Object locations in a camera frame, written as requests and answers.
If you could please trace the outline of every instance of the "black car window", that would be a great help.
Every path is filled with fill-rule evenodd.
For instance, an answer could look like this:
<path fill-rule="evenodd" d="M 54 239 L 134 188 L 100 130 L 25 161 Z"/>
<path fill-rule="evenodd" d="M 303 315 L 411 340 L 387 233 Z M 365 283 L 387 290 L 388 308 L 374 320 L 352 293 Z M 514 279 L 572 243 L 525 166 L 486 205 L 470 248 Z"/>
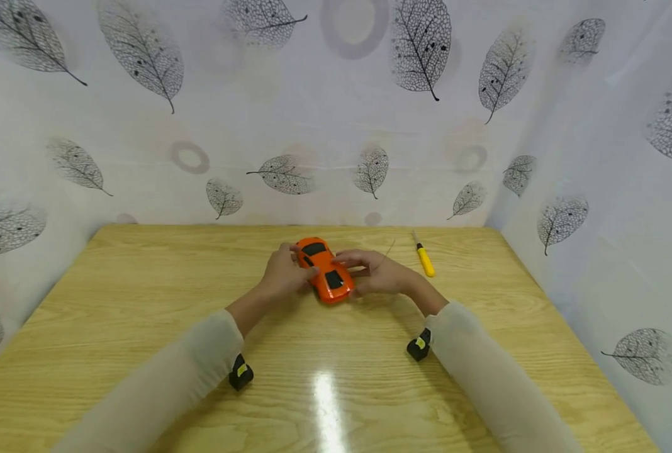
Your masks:
<path fill-rule="evenodd" d="M 326 252 L 326 246 L 321 242 L 309 243 L 306 247 L 303 247 L 301 251 L 309 257 L 313 257 L 317 253 Z"/>
<path fill-rule="evenodd" d="M 344 280 L 339 275 L 338 271 L 326 272 L 326 282 L 331 289 L 337 289 L 344 285 Z"/>

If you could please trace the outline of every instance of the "white curtain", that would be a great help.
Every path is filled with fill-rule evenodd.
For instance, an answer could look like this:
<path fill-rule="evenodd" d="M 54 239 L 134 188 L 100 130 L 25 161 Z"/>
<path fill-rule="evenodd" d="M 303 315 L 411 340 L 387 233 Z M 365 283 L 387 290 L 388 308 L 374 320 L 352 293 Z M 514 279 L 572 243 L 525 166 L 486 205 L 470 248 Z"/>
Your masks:
<path fill-rule="evenodd" d="M 0 0 L 0 353 L 109 222 L 498 228 L 672 452 L 671 0 Z"/>

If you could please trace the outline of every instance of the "hand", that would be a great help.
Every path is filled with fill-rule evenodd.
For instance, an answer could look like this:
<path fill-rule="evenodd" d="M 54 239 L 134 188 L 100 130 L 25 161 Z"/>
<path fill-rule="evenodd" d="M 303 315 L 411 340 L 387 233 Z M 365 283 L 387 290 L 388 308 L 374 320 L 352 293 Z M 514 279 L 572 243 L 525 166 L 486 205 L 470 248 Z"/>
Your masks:
<path fill-rule="evenodd" d="M 282 243 L 277 251 L 271 254 L 266 271 L 256 288 L 271 298 L 287 296 L 301 288 L 307 281 L 318 274 L 317 267 L 304 269 L 294 262 L 294 252 L 298 247 L 291 243 Z"/>
<path fill-rule="evenodd" d="M 370 293 L 407 294 L 420 277 L 408 267 L 374 251 L 345 250 L 336 253 L 334 262 L 340 262 L 346 267 L 361 267 L 350 272 L 354 277 L 366 277 L 351 292 L 352 297 Z"/>

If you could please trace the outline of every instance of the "toy car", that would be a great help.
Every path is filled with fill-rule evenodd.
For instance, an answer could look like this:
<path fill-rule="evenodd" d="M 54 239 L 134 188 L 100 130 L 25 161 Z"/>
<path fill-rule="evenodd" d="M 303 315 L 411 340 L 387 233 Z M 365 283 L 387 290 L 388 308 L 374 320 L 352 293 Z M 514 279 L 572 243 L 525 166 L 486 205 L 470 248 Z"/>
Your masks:
<path fill-rule="evenodd" d="M 318 267 L 318 275 L 311 279 L 318 297 L 325 304 L 340 302 L 354 289 L 349 270 L 341 263 L 332 262 L 334 254 L 320 238 L 304 238 L 297 243 L 298 264 L 301 267 Z"/>

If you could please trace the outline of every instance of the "screwdriver handle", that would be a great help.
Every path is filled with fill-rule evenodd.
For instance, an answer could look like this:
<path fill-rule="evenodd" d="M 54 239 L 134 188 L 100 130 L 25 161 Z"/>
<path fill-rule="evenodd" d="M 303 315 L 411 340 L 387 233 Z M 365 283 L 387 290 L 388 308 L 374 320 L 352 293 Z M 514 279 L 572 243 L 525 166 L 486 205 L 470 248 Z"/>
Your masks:
<path fill-rule="evenodd" d="M 417 253 L 419 255 L 419 261 L 422 262 L 422 267 L 425 268 L 427 277 L 434 277 L 434 266 L 432 266 L 432 261 L 428 258 L 427 250 L 423 247 L 421 242 L 417 242 Z"/>

